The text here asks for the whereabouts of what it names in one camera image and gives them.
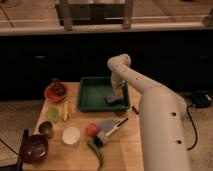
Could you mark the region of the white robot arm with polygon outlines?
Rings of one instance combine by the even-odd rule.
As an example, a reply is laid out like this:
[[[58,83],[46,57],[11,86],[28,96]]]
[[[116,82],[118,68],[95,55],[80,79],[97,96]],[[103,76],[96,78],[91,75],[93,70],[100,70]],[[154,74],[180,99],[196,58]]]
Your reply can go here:
[[[124,82],[141,94],[139,123],[144,171],[192,171],[181,118],[185,100],[167,86],[130,68],[127,54],[111,57],[111,83],[116,95]]]

